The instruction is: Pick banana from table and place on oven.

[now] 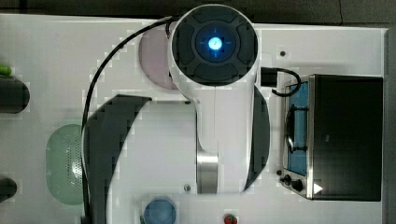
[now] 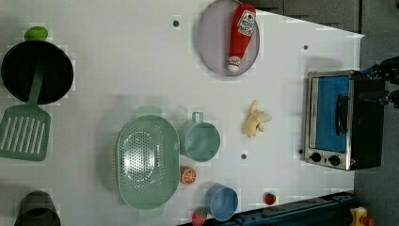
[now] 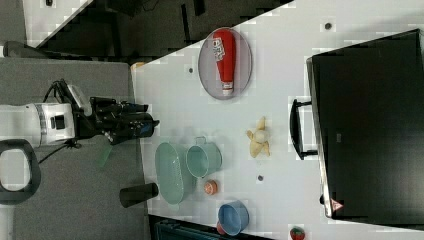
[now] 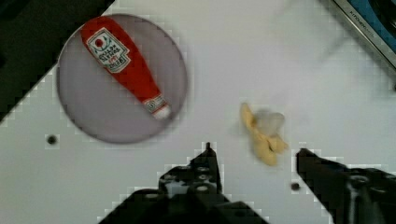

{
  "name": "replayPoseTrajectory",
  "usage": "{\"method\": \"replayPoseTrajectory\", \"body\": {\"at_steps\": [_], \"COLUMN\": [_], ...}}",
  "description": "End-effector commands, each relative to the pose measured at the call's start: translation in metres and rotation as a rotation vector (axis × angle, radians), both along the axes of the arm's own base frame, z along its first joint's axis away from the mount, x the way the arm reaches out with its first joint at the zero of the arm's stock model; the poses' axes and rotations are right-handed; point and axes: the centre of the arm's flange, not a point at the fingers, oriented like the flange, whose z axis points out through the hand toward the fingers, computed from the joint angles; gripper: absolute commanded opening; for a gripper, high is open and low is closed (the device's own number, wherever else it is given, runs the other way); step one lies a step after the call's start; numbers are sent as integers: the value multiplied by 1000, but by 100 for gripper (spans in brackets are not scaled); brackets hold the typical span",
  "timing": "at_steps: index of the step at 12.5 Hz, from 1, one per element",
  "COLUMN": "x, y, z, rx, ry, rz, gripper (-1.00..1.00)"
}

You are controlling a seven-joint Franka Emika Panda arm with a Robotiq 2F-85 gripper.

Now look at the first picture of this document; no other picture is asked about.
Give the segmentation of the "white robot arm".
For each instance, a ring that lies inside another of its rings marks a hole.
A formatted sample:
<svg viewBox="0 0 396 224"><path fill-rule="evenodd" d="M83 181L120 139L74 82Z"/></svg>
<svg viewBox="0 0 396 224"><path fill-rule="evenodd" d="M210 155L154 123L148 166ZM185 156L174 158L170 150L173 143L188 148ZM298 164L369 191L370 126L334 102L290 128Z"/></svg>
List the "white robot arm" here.
<svg viewBox="0 0 396 224"><path fill-rule="evenodd" d="M256 127L269 126L255 82L259 37L252 22L224 5L202 5L177 18L169 36L169 74L194 105L198 193L246 190L256 179ZM106 205L114 164L144 96L116 95L83 115L83 224L107 224Z"/></svg>

